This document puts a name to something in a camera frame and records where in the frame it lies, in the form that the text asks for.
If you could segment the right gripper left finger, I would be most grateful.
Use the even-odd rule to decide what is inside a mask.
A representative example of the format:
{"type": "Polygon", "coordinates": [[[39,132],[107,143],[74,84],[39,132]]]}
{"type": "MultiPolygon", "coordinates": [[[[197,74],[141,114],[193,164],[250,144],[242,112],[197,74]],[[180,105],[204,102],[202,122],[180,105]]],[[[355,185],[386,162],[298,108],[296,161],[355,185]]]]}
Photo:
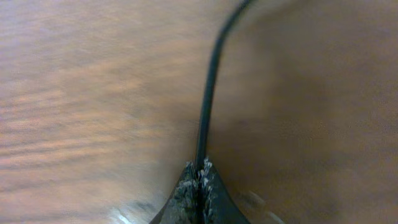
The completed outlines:
{"type": "Polygon", "coordinates": [[[150,224],[194,224],[197,215],[198,181],[192,162],[183,169],[170,197],[150,224]]]}

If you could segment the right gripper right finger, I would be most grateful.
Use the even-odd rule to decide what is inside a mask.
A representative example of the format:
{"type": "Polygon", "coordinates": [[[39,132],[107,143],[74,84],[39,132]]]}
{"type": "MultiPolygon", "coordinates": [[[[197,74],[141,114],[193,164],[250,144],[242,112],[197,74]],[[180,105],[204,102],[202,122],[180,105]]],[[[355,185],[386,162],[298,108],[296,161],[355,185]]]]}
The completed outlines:
{"type": "Polygon", "coordinates": [[[200,171],[202,214],[205,224],[250,224],[230,197],[209,158],[200,171]]]}

